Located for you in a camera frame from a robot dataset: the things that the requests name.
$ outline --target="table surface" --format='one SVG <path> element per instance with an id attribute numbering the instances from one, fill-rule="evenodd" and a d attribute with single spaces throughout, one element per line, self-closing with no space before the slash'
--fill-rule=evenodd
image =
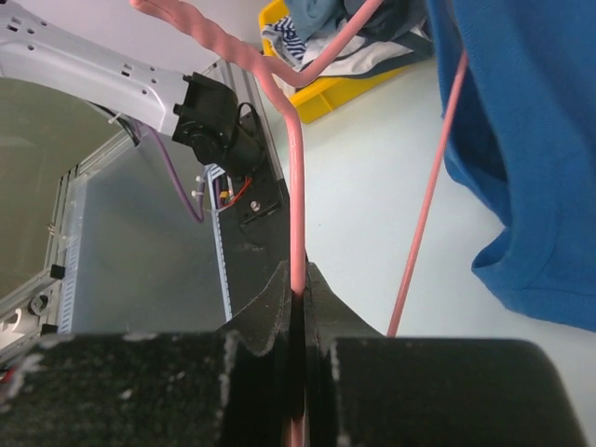
<path id="1" fill-rule="evenodd" d="M 286 178 L 281 116 L 264 99 Z M 434 61 L 304 126 L 306 246 L 332 289 L 385 332 L 440 135 Z M 507 311 L 471 273 L 502 226 L 443 170 L 399 336 L 530 340 L 555 363 L 596 445 L 596 333 Z"/>

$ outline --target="pink cord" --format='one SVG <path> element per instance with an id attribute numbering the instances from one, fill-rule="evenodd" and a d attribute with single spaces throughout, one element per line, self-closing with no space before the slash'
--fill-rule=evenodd
<path id="1" fill-rule="evenodd" d="M 454 123 L 455 108 L 457 107 L 459 95 L 464 83 L 466 68 L 467 53 L 464 51 L 462 53 L 461 59 L 459 60 L 454 83 L 451 87 L 451 94 L 449 95 L 449 101 L 447 102 L 447 111 L 445 112 L 445 119 L 443 120 L 443 126 L 440 132 L 439 148 L 437 149 L 437 154 L 435 155 L 435 160 L 433 161 L 430 179 L 428 179 L 427 192 L 425 193 L 425 199 L 422 204 L 422 209 L 420 210 L 418 225 L 416 226 L 416 231 L 413 236 L 410 254 L 408 255 L 408 262 L 406 263 L 406 268 L 403 272 L 403 278 L 401 279 L 400 291 L 398 293 L 398 299 L 395 303 L 395 308 L 393 309 L 391 322 L 389 323 L 387 337 L 395 337 L 398 334 L 398 327 L 400 325 L 401 315 L 403 314 L 403 307 L 406 304 L 406 297 L 408 296 L 408 290 L 410 289 L 410 283 L 412 282 L 413 269 L 416 265 L 418 252 L 420 251 L 422 236 L 424 235 L 425 227 L 427 226 L 430 204 L 435 193 L 435 187 L 437 186 L 437 179 L 439 178 L 440 165 L 445 154 L 447 142 L 449 141 L 449 133 L 451 132 L 451 127 Z"/>
<path id="2" fill-rule="evenodd" d="M 255 75 L 264 94 L 283 115 L 290 144 L 290 284 L 301 297 L 306 282 L 305 248 L 305 154 L 302 126 L 296 109 L 273 79 L 272 71 L 289 84 L 304 86 L 312 82 L 340 53 L 383 0 L 367 0 L 358 14 L 333 40 L 321 56 L 303 73 L 295 73 L 283 62 L 266 58 L 254 47 L 226 33 L 206 19 L 195 7 L 180 0 L 130 0 L 141 12 L 162 19 L 192 36 L 201 46 L 217 53 Z"/>

